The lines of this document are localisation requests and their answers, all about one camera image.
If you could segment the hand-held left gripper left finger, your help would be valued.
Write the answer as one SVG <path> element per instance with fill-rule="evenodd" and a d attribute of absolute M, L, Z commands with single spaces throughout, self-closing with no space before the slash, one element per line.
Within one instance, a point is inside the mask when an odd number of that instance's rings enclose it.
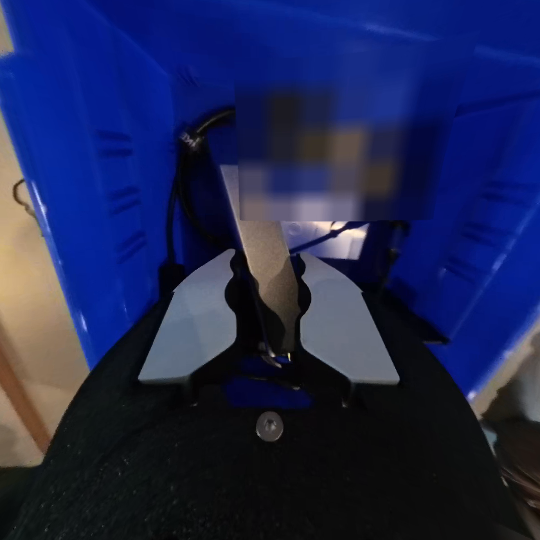
<path fill-rule="evenodd" d="M 147 386 L 206 386 L 253 354 L 253 298 L 245 257 L 227 249 L 188 275 L 170 301 L 138 374 Z"/>

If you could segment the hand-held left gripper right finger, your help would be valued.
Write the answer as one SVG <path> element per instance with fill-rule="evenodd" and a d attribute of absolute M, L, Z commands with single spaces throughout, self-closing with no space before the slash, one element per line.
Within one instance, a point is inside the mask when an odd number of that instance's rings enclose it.
<path fill-rule="evenodd" d="M 395 365 L 361 289 L 310 253 L 300 253 L 310 301 L 300 318 L 302 348 L 350 383 L 396 386 Z"/>

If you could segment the silver metal rod tool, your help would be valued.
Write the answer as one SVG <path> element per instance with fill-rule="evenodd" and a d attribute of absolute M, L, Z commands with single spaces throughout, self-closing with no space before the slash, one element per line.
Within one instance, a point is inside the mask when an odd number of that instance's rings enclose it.
<path fill-rule="evenodd" d="M 286 356 L 296 345 L 299 287 L 280 222 L 240 218 L 239 170 L 220 165 L 234 238 L 244 255 L 248 282 L 268 357 Z"/>

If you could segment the blue plastic bin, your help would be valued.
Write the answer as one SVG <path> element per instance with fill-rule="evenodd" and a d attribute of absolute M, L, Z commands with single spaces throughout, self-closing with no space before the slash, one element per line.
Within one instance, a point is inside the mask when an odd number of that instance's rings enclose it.
<path fill-rule="evenodd" d="M 539 1 L 1 1 L 1 107 L 90 368 L 158 297 L 177 133 L 246 207 L 410 222 L 389 288 L 480 390 L 539 317 Z"/>

